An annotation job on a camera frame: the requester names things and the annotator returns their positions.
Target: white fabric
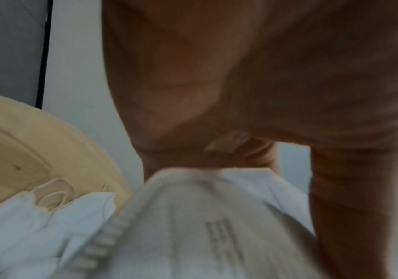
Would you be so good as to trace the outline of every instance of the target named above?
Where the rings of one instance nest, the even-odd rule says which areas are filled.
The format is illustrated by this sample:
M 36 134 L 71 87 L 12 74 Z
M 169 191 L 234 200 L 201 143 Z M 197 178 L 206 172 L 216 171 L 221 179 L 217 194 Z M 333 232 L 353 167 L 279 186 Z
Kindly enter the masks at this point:
M 33 192 L 20 192 L 0 204 L 0 278 L 47 278 L 83 245 L 115 211 L 114 193 L 84 195 L 48 211 L 35 205 Z
M 328 278 L 285 215 L 312 230 L 270 170 L 161 171 L 52 278 Z

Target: skin crease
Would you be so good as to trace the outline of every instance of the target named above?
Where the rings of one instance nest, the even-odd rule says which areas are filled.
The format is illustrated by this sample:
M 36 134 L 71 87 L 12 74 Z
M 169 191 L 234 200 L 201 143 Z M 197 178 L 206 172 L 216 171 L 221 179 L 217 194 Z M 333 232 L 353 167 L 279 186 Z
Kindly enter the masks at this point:
M 336 278 L 388 279 L 398 185 L 398 0 L 104 0 L 115 105 L 145 176 L 271 167 L 311 147 L 311 216 Z M 205 151 L 245 131 L 231 154 Z

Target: yellow table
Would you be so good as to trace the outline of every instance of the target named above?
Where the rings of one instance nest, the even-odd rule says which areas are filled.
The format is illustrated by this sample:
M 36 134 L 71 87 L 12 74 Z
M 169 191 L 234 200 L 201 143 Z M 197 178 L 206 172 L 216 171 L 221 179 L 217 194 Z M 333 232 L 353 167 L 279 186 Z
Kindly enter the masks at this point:
M 39 109 L 0 96 L 0 203 L 59 177 L 74 185 L 77 196 L 115 192 L 117 207 L 130 196 L 121 171 L 95 142 Z

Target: round yellow table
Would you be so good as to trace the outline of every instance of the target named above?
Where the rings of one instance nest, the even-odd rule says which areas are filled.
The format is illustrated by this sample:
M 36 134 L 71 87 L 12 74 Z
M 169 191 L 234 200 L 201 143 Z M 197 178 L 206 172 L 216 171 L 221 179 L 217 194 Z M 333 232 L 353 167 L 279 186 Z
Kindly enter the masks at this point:
M 39 109 L 0 96 L 0 203 L 54 178 L 70 181 L 77 197 L 115 192 L 117 207 L 130 196 L 120 169 L 95 142 Z M 68 189 L 60 181 L 51 187 Z

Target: black strip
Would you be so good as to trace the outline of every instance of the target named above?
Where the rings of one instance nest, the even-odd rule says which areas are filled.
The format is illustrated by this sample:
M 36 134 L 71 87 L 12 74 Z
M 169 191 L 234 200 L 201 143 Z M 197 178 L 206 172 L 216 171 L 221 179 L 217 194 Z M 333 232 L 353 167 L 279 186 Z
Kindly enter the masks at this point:
M 37 101 L 35 107 L 43 108 L 44 83 L 46 81 L 47 57 L 49 55 L 49 41 L 51 38 L 53 0 L 47 0 L 47 19 L 44 27 L 43 55 L 41 56 L 40 76 L 38 78 Z

